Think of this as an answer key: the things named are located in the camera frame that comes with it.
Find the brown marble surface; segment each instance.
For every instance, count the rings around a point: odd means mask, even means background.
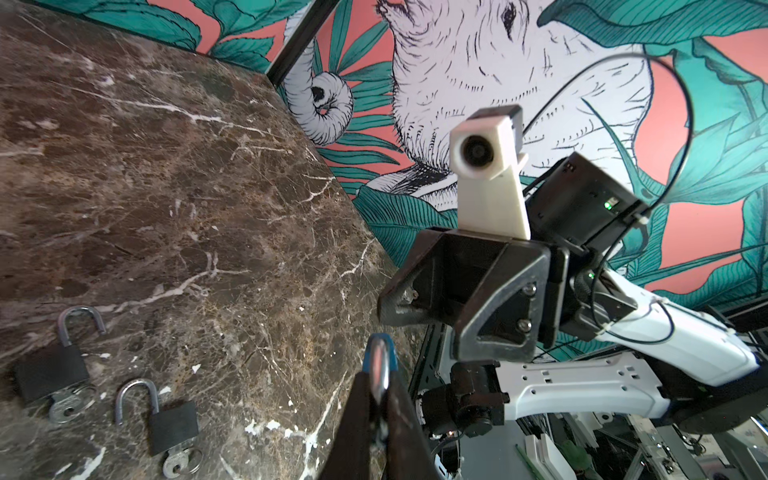
[[[194,477],[303,479],[329,451],[394,267],[265,78],[0,2],[0,478],[162,478],[146,391],[194,400]],[[70,322],[97,393],[66,425],[10,370]]]

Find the padlock shackle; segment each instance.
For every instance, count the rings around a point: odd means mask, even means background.
[[[101,314],[92,306],[78,305],[71,308],[67,308],[61,312],[56,321],[58,325],[58,338],[61,340],[63,346],[70,346],[72,341],[69,339],[69,332],[67,331],[67,318],[75,312],[90,313],[96,323],[96,328],[101,335],[107,332],[107,327],[104,326],[104,320],[101,318]]]
[[[123,425],[123,397],[125,393],[136,385],[144,385],[149,389],[149,400],[152,403],[152,415],[160,412],[160,403],[157,401],[157,387],[149,379],[133,379],[120,387],[118,397],[114,401],[114,422]]]

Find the elephant eye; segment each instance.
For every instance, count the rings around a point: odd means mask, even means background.
[[[314,101],[321,101],[326,96],[326,91],[320,87],[312,87],[312,96]]]
[[[511,34],[512,22],[515,21],[515,17],[517,16],[518,10],[513,4],[509,4],[509,6],[504,10],[504,13],[502,13],[502,23],[504,23],[504,28],[507,29],[507,35]]]

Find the open padlock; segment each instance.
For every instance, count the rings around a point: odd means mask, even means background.
[[[100,334],[107,332],[104,320],[95,308],[73,306],[58,316],[58,338],[61,343],[40,349],[13,367],[18,390],[25,404],[29,405],[47,397],[53,399],[53,404],[48,410],[48,418],[53,423],[72,420],[87,406],[82,394],[95,393],[95,388],[88,384],[91,377],[80,349],[72,345],[67,332],[67,319],[73,313],[80,312],[93,317]]]
[[[199,432],[194,402],[184,402],[161,412],[154,383],[148,379],[133,379],[118,391],[118,397],[114,401],[114,422],[123,425],[123,397],[136,385],[144,385],[149,389],[152,404],[152,414],[149,417],[150,455],[168,452],[168,457],[163,462],[165,478],[195,473],[203,462],[203,453],[187,445]]]

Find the black metal frame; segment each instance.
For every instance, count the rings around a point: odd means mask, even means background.
[[[444,323],[461,361],[525,361],[540,327],[554,340],[567,256],[542,242],[432,228],[379,295],[390,326]]]
[[[326,22],[333,12],[333,9],[339,4],[339,0],[315,0],[315,2],[306,11],[304,18],[296,27],[293,35],[280,50],[277,58],[272,62],[266,71],[266,77],[270,79],[272,85],[277,87],[283,83],[286,75],[296,64],[299,56],[315,38],[317,32]]]

